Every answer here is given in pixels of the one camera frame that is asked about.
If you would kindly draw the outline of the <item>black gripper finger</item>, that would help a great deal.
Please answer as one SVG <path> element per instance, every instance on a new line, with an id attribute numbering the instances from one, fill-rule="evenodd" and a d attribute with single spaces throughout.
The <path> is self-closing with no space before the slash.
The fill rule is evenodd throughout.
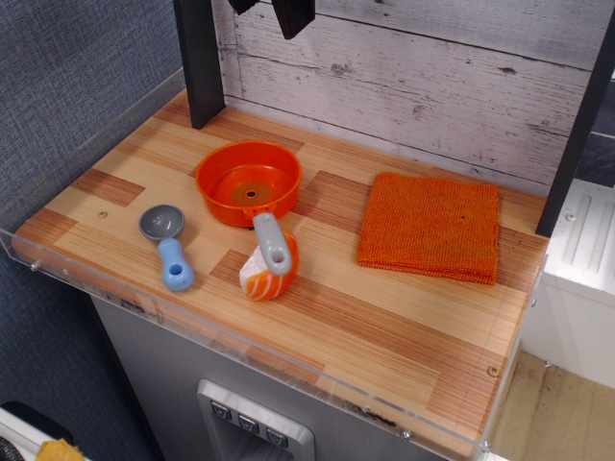
<path id="1" fill-rule="evenodd" d="M 283 37 L 292 39 L 315 19 L 314 0 L 273 0 Z"/>
<path id="2" fill-rule="evenodd" d="M 258 3 L 258 0 L 229 0 L 230 5 L 237 14 L 244 14 Z"/>

